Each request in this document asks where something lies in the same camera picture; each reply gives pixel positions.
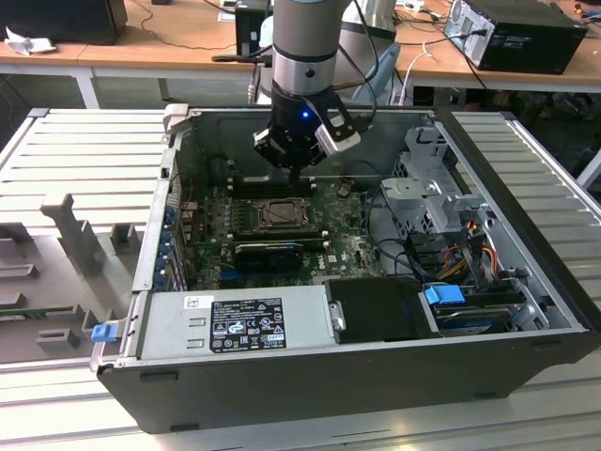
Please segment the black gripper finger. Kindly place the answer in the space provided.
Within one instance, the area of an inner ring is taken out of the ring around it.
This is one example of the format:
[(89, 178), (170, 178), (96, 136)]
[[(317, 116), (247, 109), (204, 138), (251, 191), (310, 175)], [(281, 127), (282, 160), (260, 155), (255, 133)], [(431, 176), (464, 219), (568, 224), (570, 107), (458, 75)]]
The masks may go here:
[(311, 165), (317, 165), (326, 157), (315, 139), (300, 140), (295, 148), (295, 182), (300, 182), (301, 171)]
[(273, 167), (286, 175), (290, 185), (297, 183), (297, 164), (290, 151), (283, 149), (265, 129), (253, 134), (254, 150)]

